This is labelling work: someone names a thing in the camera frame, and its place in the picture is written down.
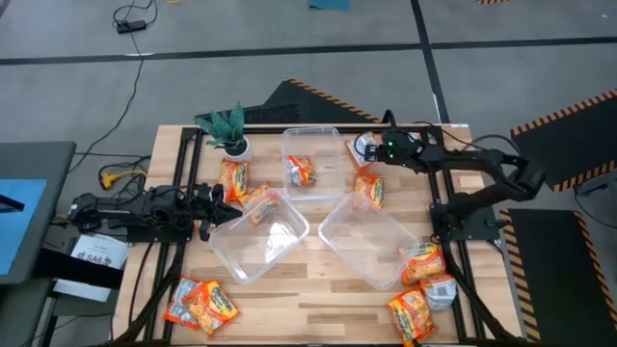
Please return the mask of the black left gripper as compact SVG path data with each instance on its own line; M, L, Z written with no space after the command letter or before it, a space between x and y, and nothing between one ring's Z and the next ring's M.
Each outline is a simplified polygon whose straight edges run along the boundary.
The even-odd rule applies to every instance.
M207 242L210 231L215 226L220 226L241 217L241 210L225 203L225 193L218 192L214 195L214 207L212 201L212 188L207 184L199 185L192 199L192 212L194 229L198 232L201 241Z

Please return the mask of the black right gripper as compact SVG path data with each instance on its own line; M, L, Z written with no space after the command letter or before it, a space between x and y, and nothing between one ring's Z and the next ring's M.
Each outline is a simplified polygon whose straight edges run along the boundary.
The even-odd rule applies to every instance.
M368 144L364 150L378 150L364 155L367 162L383 162L388 165L405 167L414 172L426 172L426 164L420 159L425 144L415 139L410 132L388 130L382 134L380 145Z

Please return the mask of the orange Maruchan ramen pack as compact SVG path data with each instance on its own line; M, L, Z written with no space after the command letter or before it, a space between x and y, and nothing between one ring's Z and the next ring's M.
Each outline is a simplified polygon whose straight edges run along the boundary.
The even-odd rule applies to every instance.
M255 189L253 189L251 192L239 197L238 202L240 203L241 206L248 205L253 200L255 200L260 194L262 194L264 191L268 190L269 188L270 188L269 184L262 184L256 187Z
M215 334L240 314L238 307L217 280L202 282L181 302L208 335Z
M396 296L387 307L404 347L414 347L439 329L418 286Z
M223 185L225 202L239 200L247 194L249 163L223 159L219 183Z
M191 315L191 313L182 303L182 299L185 296L189 295L200 284L200 280L195 280L181 275L178 285L168 304L167 309L162 315L162 318L166 321L196 330L199 325L197 324L195 318Z
M359 134L354 140L346 143L349 153L359 170L364 170L372 165L372 162L364 158L365 148L367 145L375 145L376 142L371 132Z
M450 308L457 296L456 280L447 274L422 279L420 289L431 310Z
M316 169L308 156L290 155L287 157L286 167L294 186L310 186L316 183Z
M250 213L250 219L254 227L259 226L268 215L280 206L280 200L276 197L266 197L261 200Z
M416 254L406 263L401 279L404 284L412 285L422 279L442 275L445 271L441 248L434 243L422 243Z
M354 191L364 195L378 208L385 203L385 180L379 176L358 173L354 178Z

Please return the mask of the labelled clear plastic bin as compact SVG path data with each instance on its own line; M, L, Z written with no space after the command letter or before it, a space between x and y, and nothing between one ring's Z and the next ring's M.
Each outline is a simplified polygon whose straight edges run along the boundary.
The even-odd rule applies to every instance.
M250 213L266 197L278 198L280 206L254 227ZM209 245L231 276L249 285L295 251L309 231L308 220L284 192L268 189L246 206L240 218L217 227Z

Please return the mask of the small clear plastic bin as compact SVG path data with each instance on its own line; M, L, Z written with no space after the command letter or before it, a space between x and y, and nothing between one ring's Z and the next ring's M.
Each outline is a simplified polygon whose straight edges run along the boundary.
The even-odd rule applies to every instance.
M314 185L294 186L287 174L287 157L308 156L317 174ZM282 187L295 201L337 200L345 193L343 143L331 126L288 128L282 133Z

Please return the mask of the green plant in white pot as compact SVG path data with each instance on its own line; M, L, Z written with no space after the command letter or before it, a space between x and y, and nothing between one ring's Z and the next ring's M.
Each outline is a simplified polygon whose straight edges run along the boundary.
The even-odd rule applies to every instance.
M193 121L210 136L206 143L222 149L227 158L235 161L251 159L250 143L244 135L245 114L240 102L237 102L230 111L211 110L208 118L194 116Z

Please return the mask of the hazard-striped black floor mat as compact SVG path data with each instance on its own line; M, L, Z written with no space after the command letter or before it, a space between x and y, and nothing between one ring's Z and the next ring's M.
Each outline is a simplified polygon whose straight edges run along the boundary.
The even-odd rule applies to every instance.
M522 156L564 192L617 171L617 89L549 113L510 130Z
M617 347L617 306L582 215L569 210L504 209L500 218L523 320L531 342Z
M301 80L286 78L264 105L295 105L300 123L379 123L380 119Z

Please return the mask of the large clear plastic bin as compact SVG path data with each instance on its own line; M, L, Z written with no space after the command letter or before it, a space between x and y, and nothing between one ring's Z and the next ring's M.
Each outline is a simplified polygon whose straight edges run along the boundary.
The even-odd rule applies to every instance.
M360 193L345 195L321 223L318 235L380 291L394 286L420 246L417 237Z

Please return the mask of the black perforated floor plate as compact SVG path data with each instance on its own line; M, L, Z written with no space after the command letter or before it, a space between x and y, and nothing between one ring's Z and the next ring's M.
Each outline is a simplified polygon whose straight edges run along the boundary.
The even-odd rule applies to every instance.
M305 113L297 103L263 104L243 109L246 124L300 123Z

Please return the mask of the yellow power plug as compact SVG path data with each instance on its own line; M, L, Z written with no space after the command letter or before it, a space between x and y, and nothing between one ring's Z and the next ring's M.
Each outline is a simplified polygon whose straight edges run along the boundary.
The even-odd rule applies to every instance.
M129 175L137 175L137 176L143 176L146 177L147 173L144 171L137 171L137 170L133 170L133 171L126 171L126 172L122 172L122 173L106 173L106 172L102 172L99 176L99 184L101 186L101 188L103 190L109 190L111 188L114 187L115 183L120 180L121 178L125 177L125 176L129 176Z

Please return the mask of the blue floor mat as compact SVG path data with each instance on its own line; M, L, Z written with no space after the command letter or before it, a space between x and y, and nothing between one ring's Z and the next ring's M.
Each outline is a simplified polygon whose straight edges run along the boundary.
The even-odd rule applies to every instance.
M348 12L351 0L308 0L308 6L317 11Z

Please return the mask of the plain white paper sheet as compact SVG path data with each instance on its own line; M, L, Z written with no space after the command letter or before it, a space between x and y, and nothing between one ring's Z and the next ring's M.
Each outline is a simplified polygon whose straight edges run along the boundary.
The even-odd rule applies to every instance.
M71 280L57 280L53 287L53 291L101 303L106 302L111 293L110 288Z

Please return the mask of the grey desk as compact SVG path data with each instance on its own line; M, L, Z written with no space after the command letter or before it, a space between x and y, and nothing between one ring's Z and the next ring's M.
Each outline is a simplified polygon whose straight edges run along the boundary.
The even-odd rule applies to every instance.
M18 284L31 277L48 226L55 216L76 143L0 143L0 179L45 179L46 187L27 228L8 275L0 285ZM22 210L24 205L0 195L2 212Z

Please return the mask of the blue desk mat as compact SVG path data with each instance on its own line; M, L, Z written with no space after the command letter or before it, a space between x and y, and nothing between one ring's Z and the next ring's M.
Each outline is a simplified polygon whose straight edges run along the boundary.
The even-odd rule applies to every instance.
M0 276L8 275L46 187L45 179L0 179L0 195L24 205L2 212L0 207Z

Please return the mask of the black power adapter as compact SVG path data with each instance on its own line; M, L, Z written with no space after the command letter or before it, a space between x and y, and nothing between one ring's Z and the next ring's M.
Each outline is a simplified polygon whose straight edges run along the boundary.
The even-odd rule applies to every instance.
M147 27L148 25L144 20L123 20L116 23L116 30L118 34L129 34L133 32L143 31L146 30Z

